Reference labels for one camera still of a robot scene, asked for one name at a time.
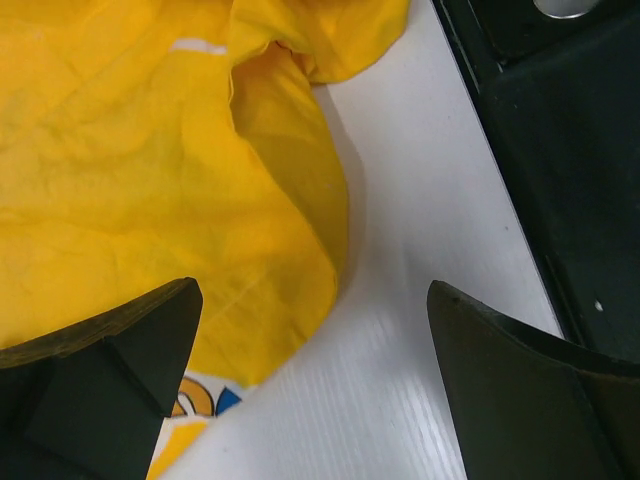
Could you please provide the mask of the yellow printed pillowcase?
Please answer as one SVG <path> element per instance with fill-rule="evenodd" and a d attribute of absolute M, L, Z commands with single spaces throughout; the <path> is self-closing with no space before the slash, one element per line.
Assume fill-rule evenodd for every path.
<path fill-rule="evenodd" d="M 5 1 L 1 351 L 171 281 L 203 298 L 143 479 L 316 332 L 349 196 L 312 89 L 403 34 L 405 1 Z"/>

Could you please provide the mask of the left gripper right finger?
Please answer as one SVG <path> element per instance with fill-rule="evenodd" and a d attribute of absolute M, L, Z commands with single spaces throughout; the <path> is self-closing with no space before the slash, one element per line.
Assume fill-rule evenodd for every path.
<path fill-rule="evenodd" d="M 427 313 L 470 479 L 636 479 L 639 367 L 443 281 Z"/>

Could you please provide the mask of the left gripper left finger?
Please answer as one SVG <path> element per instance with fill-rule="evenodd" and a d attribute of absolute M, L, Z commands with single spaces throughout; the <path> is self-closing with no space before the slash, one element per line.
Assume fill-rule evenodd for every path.
<path fill-rule="evenodd" d="M 143 479 L 203 298 L 193 278 L 1 351 L 4 479 Z"/>

